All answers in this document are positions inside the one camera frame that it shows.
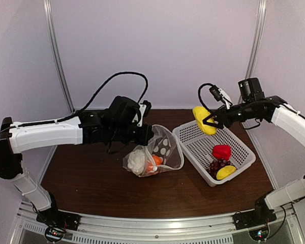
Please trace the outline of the yellow toy lemon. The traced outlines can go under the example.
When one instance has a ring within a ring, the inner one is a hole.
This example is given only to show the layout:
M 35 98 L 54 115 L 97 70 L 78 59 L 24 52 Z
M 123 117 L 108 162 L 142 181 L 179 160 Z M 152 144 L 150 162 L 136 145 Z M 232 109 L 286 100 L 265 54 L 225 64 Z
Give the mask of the yellow toy lemon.
M 206 125 L 204 122 L 214 124 L 214 119 L 209 118 L 208 120 L 205 120 L 208 116 L 211 115 L 211 113 L 205 109 L 202 106 L 196 106 L 192 110 L 194 118 L 196 120 L 198 128 L 206 135 L 215 135 L 217 132 L 216 127 Z

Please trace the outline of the red toy bell pepper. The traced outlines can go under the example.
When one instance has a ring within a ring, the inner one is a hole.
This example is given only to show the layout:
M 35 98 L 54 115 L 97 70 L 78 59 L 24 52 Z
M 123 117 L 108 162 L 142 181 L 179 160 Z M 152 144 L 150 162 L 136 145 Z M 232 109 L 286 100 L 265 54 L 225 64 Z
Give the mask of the red toy bell pepper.
M 231 147 L 229 145 L 215 145 L 212 149 L 212 155 L 216 159 L 224 158 L 228 161 L 231 157 Z

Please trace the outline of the white toy cauliflower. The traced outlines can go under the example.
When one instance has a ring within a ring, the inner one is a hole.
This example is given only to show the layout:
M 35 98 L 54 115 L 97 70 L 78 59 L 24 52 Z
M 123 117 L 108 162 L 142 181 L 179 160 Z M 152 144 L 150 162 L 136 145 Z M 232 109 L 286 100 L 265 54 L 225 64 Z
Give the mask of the white toy cauliflower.
M 136 149 L 129 153 L 127 168 L 139 176 L 145 170 L 145 152 L 142 149 Z

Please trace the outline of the dark red toy grapes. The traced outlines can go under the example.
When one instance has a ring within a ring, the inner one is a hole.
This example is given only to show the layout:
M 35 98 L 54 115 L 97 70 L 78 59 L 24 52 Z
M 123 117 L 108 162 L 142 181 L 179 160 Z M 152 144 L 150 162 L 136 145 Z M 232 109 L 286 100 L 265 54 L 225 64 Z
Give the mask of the dark red toy grapes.
M 224 158 L 214 159 L 210 164 L 209 168 L 207 169 L 207 172 L 213 179 L 217 179 L 217 172 L 227 165 L 228 161 Z

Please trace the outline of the orange toy pumpkin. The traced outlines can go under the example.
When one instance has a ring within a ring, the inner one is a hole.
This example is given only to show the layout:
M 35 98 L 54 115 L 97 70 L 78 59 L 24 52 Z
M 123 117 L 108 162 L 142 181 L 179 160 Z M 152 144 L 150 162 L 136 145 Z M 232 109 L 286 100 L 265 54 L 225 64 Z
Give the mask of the orange toy pumpkin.
M 144 173 L 148 176 L 158 173 L 158 166 L 163 164 L 163 158 L 156 155 L 152 156 L 153 161 L 148 161 Z

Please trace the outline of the clear polka dot zip bag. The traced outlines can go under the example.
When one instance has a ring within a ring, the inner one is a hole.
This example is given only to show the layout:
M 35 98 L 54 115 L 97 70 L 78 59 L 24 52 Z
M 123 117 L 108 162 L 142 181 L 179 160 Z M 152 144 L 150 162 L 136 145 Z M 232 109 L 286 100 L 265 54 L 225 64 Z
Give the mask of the clear polka dot zip bag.
M 142 149 L 145 152 L 145 168 L 148 161 L 153 161 L 153 155 L 163 158 L 163 164 L 158 166 L 157 174 L 167 171 L 180 170 L 184 165 L 184 155 L 178 137 L 162 125 L 153 125 L 152 131 L 154 132 L 154 136 L 149 140 L 148 145 L 138 145 L 132 151 Z M 128 172 L 131 172 L 127 168 L 128 157 L 129 154 L 123 158 L 123 168 Z M 139 176 L 136 176 L 148 177 L 144 171 Z

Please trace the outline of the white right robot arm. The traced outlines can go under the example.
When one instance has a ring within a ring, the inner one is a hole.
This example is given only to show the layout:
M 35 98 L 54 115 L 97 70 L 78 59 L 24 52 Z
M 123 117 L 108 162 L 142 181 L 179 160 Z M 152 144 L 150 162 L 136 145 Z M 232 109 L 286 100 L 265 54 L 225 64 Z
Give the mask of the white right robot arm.
M 200 120 L 202 125 L 223 129 L 236 122 L 265 120 L 285 131 L 305 148 L 305 117 L 279 96 L 265 96 L 258 78 L 248 78 L 238 83 L 242 102 L 236 105 L 223 89 L 214 84 L 204 83 L 198 92 L 206 86 L 214 99 L 223 105 L 203 116 Z M 257 200 L 250 219 L 254 224 L 262 224 L 274 209 L 302 199 L 305 199 L 305 175 Z

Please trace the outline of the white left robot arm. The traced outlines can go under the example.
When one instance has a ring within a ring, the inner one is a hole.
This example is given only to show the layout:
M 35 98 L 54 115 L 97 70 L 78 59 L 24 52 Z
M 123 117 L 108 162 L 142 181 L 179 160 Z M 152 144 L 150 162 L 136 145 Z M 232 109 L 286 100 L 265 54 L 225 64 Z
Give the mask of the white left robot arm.
M 22 153 L 27 150 L 56 146 L 113 142 L 146 146 L 153 137 L 152 127 L 145 125 L 151 103 L 117 96 L 104 110 L 77 111 L 68 118 L 31 123 L 2 121 L 0 130 L 0 178 L 14 184 L 52 226 L 63 221 L 53 196 L 43 189 L 22 166 Z

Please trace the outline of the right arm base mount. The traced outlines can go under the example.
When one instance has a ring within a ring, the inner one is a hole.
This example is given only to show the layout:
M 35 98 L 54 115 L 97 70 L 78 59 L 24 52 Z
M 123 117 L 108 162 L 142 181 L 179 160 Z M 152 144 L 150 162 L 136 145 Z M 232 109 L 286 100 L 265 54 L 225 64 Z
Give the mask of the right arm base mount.
M 270 237 L 269 223 L 277 219 L 274 212 L 265 216 L 257 215 L 255 210 L 246 212 L 237 211 L 233 215 L 233 222 L 236 230 L 247 229 L 249 237 L 253 241 L 266 241 Z

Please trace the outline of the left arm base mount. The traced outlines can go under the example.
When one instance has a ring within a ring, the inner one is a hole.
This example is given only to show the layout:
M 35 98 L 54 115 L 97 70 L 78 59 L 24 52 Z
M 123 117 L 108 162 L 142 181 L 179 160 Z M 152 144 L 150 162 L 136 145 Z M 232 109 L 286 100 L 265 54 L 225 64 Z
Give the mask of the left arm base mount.
M 58 211 L 56 216 L 37 212 L 36 220 L 45 224 L 44 237 L 50 243 L 61 241 L 68 230 L 76 231 L 80 223 L 80 215 L 64 211 Z

